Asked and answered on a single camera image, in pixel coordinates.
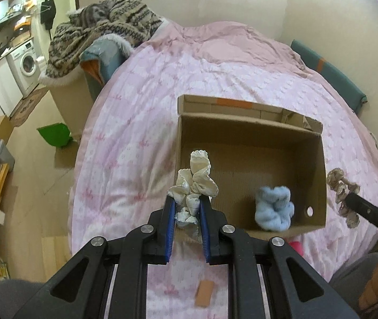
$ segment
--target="box flap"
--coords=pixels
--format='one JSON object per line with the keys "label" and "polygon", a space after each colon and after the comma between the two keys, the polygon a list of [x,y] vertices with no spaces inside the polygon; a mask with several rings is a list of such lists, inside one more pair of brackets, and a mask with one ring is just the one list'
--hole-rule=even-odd
{"label": "box flap", "polygon": [[247,120],[247,122],[254,122],[255,120],[272,121],[318,134],[321,134],[323,130],[323,125],[319,121],[294,111],[236,99],[182,95],[178,99],[177,111],[182,116],[211,114],[211,117],[216,116],[218,118],[220,115],[226,115],[229,118],[246,118],[244,120]]}

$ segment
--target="wooden floor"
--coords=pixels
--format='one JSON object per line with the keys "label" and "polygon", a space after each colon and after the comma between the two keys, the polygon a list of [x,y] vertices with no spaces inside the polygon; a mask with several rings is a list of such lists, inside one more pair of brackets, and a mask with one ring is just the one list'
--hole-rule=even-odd
{"label": "wooden floor", "polygon": [[[16,164],[7,175],[0,202],[5,213],[4,225],[0,225],[0,257],[14,279],[44,282],[53,272],[53,260],[58,267],[69,258],[65,248],[68,198],[77,145],[57,150],[36,130],[56,122],[63,120],[47,93],[7,143]],[[47,256],[49,251],[54,258]]]}

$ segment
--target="metal screw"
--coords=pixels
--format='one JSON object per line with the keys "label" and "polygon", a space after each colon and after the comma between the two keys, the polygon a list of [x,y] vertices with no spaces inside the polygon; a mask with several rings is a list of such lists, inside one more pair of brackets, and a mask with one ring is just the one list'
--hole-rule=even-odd
{"label": "metal screw", "polygon": [[97,237],[92,238],[92,245],[94,247],[99,247],[99,246],[103,245],[104,241],[105,241],[105,239],[103,239],[100,236],[97,236]]}
{"label": "metal screw", "polygon": [[235,227],[233,225],[230,225],[230,224],[226,224],[222,227],[223,231],[225,233],[234,233],[235,232]]}
{"label": "metal screw", "polygon": [[276,247],[281,247],[285,244],[285,241],[281,237],[274,237],[271,239],[271,243]]}
{"label": "metal screw", "polygon": [[142,233],[151,233],[153,231],[153,227],[150,224],[145,224],[142,225],[140,230],[142,231]]}

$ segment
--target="pink blanket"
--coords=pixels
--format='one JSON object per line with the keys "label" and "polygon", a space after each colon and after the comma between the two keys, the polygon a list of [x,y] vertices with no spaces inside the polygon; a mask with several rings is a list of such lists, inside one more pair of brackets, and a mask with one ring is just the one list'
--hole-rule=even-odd
{"label": "pink blanket", "polygon": [[[211,95],[284,107],[323,123],[326,171],[342,168],[378,206],[378,150],[338,93],[288,46],[246,25],[169,24],[115,72],[88,118],[70,198],[72,252],[90,238],[125,236],[161,208],[173,184],[177,97]],[[361,218],[349,230],[328,191],[326,228],[297,238],[326,280],[364,255],[378,230]],[[201,279],[216,282],[212,304],[194,307]],[[227,272],[197,244],[175,242],[167,266],[149,266],[148,318],[227,318]]]}

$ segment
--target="striped knit blanket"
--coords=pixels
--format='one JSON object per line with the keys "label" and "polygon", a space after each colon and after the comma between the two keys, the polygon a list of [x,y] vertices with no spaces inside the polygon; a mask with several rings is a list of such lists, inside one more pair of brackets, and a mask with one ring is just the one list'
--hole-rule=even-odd
{"label": "striped knit blanket", "polygon": [[80,55],[95,39],[113,39],[128,58],[162,23],[140,0],[103,0],[69,12],[68,17],[50,42],[47,68],[39,77],[45,85],[67,85],[82,75]]}

